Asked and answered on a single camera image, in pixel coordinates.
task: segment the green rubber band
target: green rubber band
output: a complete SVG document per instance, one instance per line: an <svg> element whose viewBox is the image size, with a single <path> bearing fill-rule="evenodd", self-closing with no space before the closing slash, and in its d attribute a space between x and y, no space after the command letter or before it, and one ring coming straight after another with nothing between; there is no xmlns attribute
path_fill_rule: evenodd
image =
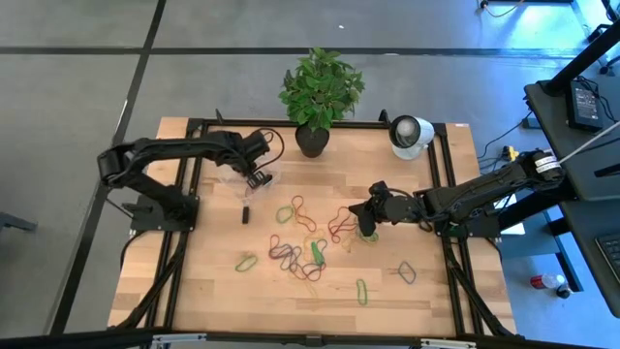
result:
<svg viewBox="0 0 620 349"><path fill-rule="evenodd" d="M321 251L319 251L319 246L317 246L317 243L315 241L312 241L312 254L314 255L314 261L317 264L317 266L322 266L323 263L326 262L325 257L323 257L323 253L321 253Z"/></svg>
<svg viewBox="0 0 620 349"><path fill-rule="evenodd" d="M234 270L238 272L244 272L244 271L250 270L258 261L259 261L259 257L255 255L247 256L238 265L234 267Z"/></svg>
<svg viewBox="0 0 620 349"><path fill-rule="evenodd" d="M377 242L379 241L379 234L377 234L377 232L373 233L370 237L365 237L363 235L359 235L359 238L361 238L362 240L366 241L366 242Z"/></svg>
<svg viewBox="0 0 620 349"><path fill-rule="evenodd" d="M280 219L280 212L283 210L288 210L291 214L289 214L288 217ZM288 205L288 206L282 206L280 208L278 208L278 210L275 212L275 220L276 222L280 223L280 224L284 224L286 222L289 221L289 219L293 218L293 215L295 214L295 210L293 209L292 206Z"/></svg>
<svg viewBox="0 0 620 349"><path fill-rule="evenodd" d="M368 304L368 291L366 290L366 282L363 279L358 279L357 284L357 302L359 305Z"/></svg>

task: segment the wooden tabletop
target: wooden tabletop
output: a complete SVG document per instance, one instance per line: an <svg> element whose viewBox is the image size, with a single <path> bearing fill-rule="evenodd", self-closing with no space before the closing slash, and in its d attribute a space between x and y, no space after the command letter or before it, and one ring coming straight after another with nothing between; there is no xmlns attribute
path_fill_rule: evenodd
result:
<svg viewBox="0 0 620 349"><path fill-rule="evenodd" d="M184 137L187 121L162 118L158 138ZM256 128L224 129L247 135ZM447 129L456 181L476 177L478 162L469 126L448 124ZM348 246L342 241L333 243L327 232L327 223L336 217L338 208L367 200L368 187L376 181L384 180L388 186L408 192L432 187L427 152L414 161L403 161L393 154L385 130L332 129L324 153L308 159L295 143L295 128L277 131L286 144L281 178L251 202L247 225L241 224L241 201L217 178L221 169L202 161L200 216L189 238L173 326L197 332L454 335L438 238L418 225L387 224L378 226L377 243L355 238ZM267 156L280 150L278 143L276 139L270 144L273 152ZM441 146L437 139L435 143L445 185ZM177 166L178 160L156 162L149 166L148 174L173 184ZM326 268L316 282L296 279L280 269L281 261L268 257L273 234L283 243L304 246L309 233L303 225L294 219L285 224L275 220L277 209L290 205L295 195L303 196L305 214L316 221L328 241ZM124 320L150 287L161 241L162 233L146 233L127 250L110 325ZM470 238L469 246L478 291L503 325L514 331L496 250L478 238ZM258 256L256 265L245 272L235 271L248 254ZM417 273L412 285L398 275L403 261ZM306 263L303 256L300 263ZM358 279L367 286L367 305L358 303ZM157 324L163 322L167 294L165 289ZM465 326L471 332L467 297L462 290L460 295Z"/></svg>

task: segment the potted plant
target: potted plant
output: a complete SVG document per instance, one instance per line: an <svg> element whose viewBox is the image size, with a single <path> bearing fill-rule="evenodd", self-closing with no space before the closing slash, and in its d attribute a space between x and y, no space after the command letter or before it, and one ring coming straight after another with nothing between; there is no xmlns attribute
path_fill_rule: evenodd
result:
<svg viewBox="0 0 620 349"><path fill-rule="evenodd" d="M355 115L354 104L364 89L361 73L337 60L339 55L313 48L308 57L299 58L294 76L290 70L284 76L279 97L289 119L299 124L294 137L307 157L321 155L333 120L342 120L348 111Z"/></svg>

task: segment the black flower pot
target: black flower pot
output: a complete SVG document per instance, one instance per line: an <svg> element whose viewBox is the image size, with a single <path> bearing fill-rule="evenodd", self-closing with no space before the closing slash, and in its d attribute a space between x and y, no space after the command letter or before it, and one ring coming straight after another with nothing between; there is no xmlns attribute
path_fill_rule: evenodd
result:
<svg viewBox="0 0 620 349"><path fill-rule="evenodd" d="M315 158L321 155L323 149L325 149L329 141L329 131L318 128L315 132L312 132L308 124L303 124L297 127L297 130L294 132L294 138L303 155Z"/></svg>

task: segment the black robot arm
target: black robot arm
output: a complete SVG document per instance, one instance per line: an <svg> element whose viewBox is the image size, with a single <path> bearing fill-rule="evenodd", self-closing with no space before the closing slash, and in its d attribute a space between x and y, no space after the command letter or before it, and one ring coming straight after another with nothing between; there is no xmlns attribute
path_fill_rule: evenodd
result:
<svg viewBox="0 0 620 349"><path fill-rule="evenodd" d="M520 189L536 191L557 187L564 171L555 157L541 150L521 153L514 162L454 187L441 187L413 194L391 189L383 182L370 187L371 198L349 210L357 215L363 235L371 236L376 223L429 223L454 225L483 216L486 206Z"/></svg>
<svg viewBox="0 0 620 349"><path fill-rule="evenodd" d="M255 189L271 180L259 171L256 159L269 151L257 130L246 138L236 132L209 132L200 139L149 140L114 146L97 157L101 181L110 188L129 187L141 193L136 205L123 205L134 214L135 230L193 230L198 197L184 195L178 187L166 186L146 175L153 161L201 157L217 166L228 165Z"/></svg>

